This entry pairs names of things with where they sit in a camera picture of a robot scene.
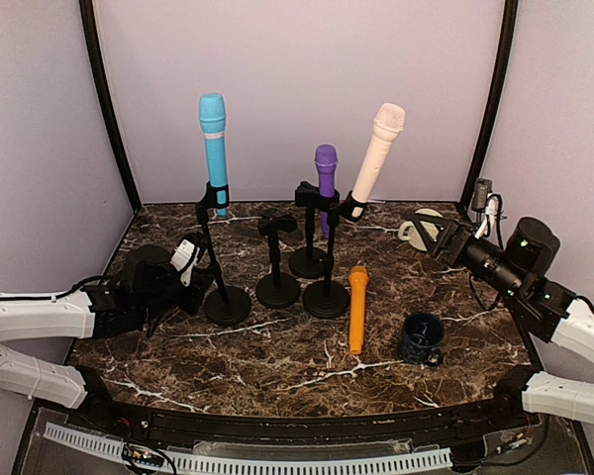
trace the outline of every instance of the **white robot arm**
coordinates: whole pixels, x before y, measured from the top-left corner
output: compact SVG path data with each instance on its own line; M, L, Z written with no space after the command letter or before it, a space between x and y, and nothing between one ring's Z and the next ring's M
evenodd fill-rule
M174 305L193 315L213 278L193 271L203 253L200 235L188 235L174 253L147 245L128 254L123 271L97 285L82 281L60 294L0 293L0 343L69 336L104 338L155 328ZM0 389L41 398L70 409L100 386L86 368L40 361L0 344Z
M545 278L560 241L544 223L522 218L503 250L479 236L472 223L419 214L405 218L431 256L465 266L497 290L524 330L594 363L594 306ZM431 237L421 223L436 226L438 235ZM513 368L494 395L500 413L547 413L594 424L594 384L558 378L542 368Z

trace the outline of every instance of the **brown marble surface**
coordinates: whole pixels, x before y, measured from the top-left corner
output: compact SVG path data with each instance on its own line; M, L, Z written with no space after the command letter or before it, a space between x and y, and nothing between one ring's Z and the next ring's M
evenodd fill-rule
M290 212L298 218L299 231L280 235L286 270L290 252L303 245L303 209L237 203L228 219L214 218L210 226L227 284L251 294L246 321L223 329L202 313L190 318L176 310L150 339L132 332L80 340L69 363L96 368L119 401L232 416L364 416L491 398L495 382L512 365L527 363L528 356L506 310L480 311L466 271L448 269L398 240L401 216L428 205L456 216L450 204L387 203L370 205L358 224L342 222L338 228L335 279L348 286L355 265L365 265L370 276L360 357L348 351L347 315L322 321L309 316L301 301L272 311L255 299L255 284L270 268L256 217ZM194 229L193 205L147 206L129 229L112 270L120 268L129 250L145 243L173 249ZM320 231L316 246L325 248ZM207 262L205 256L201 266ZM301 282L303 290L308 282ZM485 297L490 300L492 294ZM445 324L445 362L438 368L398 360L403 320L416 311L432 312Z

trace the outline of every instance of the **microphone clip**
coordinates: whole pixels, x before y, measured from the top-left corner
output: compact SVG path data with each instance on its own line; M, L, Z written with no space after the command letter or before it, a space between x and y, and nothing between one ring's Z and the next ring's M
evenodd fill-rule
M352 211L354 211L355 208L361 209L360 215L358 215L357 217L352 215ZM351 223L358 223L365 214L365 208L367 208L367 203L359 203L358 201L356 201L352 197L352 192L350 191L349 193L347 193L346 198L340 204L331 207L331 209L329 210L328 225L331 225L330 215L334 214L336 214L337 216L343 216Z
M227 200L225 203L218 203L218 192L224 191ZM207 211L216 209L216 210L223 210L229 207L229 185L225 186L212 186L211 183L207 182L207 187L205 188L205 196L196 204L196 218L198 219L198 224L203 225L209 223L209 217L207 216Z
M319 187L302 181L295 190L295 206L298 208L314 208L326 213L333 205L339 203L341 195L335 190L335 196L330 198L319 194Z

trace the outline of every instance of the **mug handle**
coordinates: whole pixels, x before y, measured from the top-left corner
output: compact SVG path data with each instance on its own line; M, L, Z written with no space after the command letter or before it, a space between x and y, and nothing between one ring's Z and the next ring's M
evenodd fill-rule
M434 348L432 350L432 352L429 353L429 356L427 356L427 359L425 360L425 364L427 366L436 367L436 366L440 366L441 364L443 364L443 361L445 361L445 356L443 355L443 351L439 348Z
M411 221L404 222L402 225L400 225L400 228L398 229L398 239L403 241L409 240L411 238L410 229L413 228L414 223L412 223Z

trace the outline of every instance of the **purple microphone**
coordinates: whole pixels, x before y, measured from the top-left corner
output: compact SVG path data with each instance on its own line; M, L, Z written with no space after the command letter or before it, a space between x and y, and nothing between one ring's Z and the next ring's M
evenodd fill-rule
M325 198L335 196L335 170L337 169L337 151L332 145L319 145L315 151L315 165L319 172L319 194ZM328 213L321 214L321 229L324 238L328 238Z

